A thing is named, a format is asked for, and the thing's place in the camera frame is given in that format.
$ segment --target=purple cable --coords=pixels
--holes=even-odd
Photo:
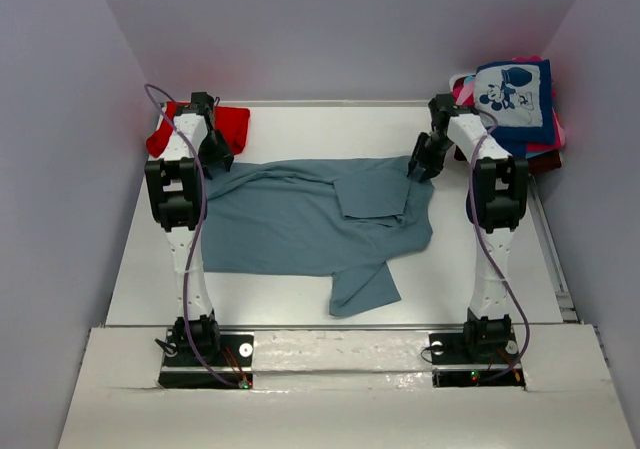
[[[189,306],[187,303],[188,296],[189,296],[189,269],[191,268],[191,261],[196,251],[198,237],[200,237],[200,230],[202,229],[202,223],[204,222],[204,214],[206,211],[206,204],[207,204],[207,188],[206,188],[206,180],[204,177],[204,170],[202,169],[202,164],[200,164],[200,158],[198,157],[198,151],[196,150],[196,148],[193,147],[193,144],[189,142],[189,139],[187,139],[187,137],[178,130],[176,125],[173,123],[173,121],[162,110],[160,103],[156,101],[156,99],[153,97],[149,89],[155,89],[161,94],[164,94],[167,97],[167,99],[169,99],[171,102],[175,103],[176,102],[175,99],[171,97],[166,91],[164,91],[163,89],[160,89],[158,86],[154,86],[153,84],[148,84],[148,83],[144,85],[144,90],[147,93],[147,96],[149,96],[149,99],[151,99],[151,103],[153,104],[153,106],[156,108],[158,113],[164,118],[167,124],[171,126],[171,129],[173,129],[175,133],[182,138],[182,140],[185,142],[185,144],[189,148],[189,151],[193,156],[193,160],[195,161],[196,166],[198,167],[198,173],[200,175],[200,187],[202,189],[202,194],[201,194],[202,202],[200,204],[200,216],[198,217],[198,224],[196,224],[196,230],[193,234],[193,243],[191,244],[191,248],[189,249],[189,255],[187,256],[187,264],[184,269],[184,282],[182,285],[182,311],[184,316],[184,328],[185,328],[185,332],[187,333],[187,340],[189,341],[189,346],[191,347],[193,354],[196,356],[196,359],[202,365],[202,367],[204,367],[213,377],[215,377],[221,383],[230,387],[234,387],[235,384],[232,384],[229,381],[226,381],[222,376],[220,376],[220,374],[214,371],[209,364],[207,364],[207,361],[204,360],[204,358],[202,357],[202,354],[200,354],[200,351],[198,351],[198,348],[193,342],[193,336],[191,335],[191,327],[189,326]]]
[[[489,260],[489,263],[493,267],[493,270],[496,271],[496,274],[502,280],[502,284],[504,285],[504,288],[507,291],[507,294],[509,294],[509,297],[511,297],[511,300],[513,301],[513,305],[516,306],[516,309],[520,313],[520,317],[522,317],[522,323],[524,324],[524,343],[522,344],[522,349],[520,350],[518,357],[516,357],[513,361],[511,361],[511,363],[509,364],[509,367],[507,367],[506,369],[500,371],[498,374],[494,374],[493,376],[487,377],[486,379],[483,379],[482,381],[480,381],[480,383],[486,383],[486,382],[490,382],[495,379],[498,379],[504,376],[505,374],[508,374],[509,372],[513,371],[513,369],[518,365],[518,363],[522,360],[522,356],[524,356],[524,353],[529,347],[529,339],[531,337],[531,327],[529,326],[529,320],[527,319],[527,316],[525,315],[524,310],[522,309],[522,306],[518,302],[516,295],[513,293],[513,290],[511,289],[511,285],[509,284],[509,281],[507,280],[504,273],[498,266],[498,263],[495,261],[495,259],[489,252],[487,243],[482,237],[482,228],[480,227],[480,223],[478,222],[478,210],[476,208],[476,198],[475,198],[474,187],[473,187],[473,170],[476,167],[476,162],[478,161],[478,155],[480,154],[480,148],[482,147],[482,144],[487,139],[487,137],[489,137],[489,134],[491,134],[496,129],[496,127],[498,127],[498,120],[495,118],[493,114],[490,114],[482,110],[478,110],[478,112],[489,117],[493,122],[493,125],[489,129],[487,129],[487,133],[484,136],[482,136],[478,141],[478,143],[476,144],[476,147],[473,150],[473,154],[471,155],[471,161],[469,162],[469,200],[471,203],[471,218],[473,219],[473,228],[476,231],[476,237],[478,238],[478,243],[482,248],[482,252],[484,252],[484,255],[487,257],[487,259]]]

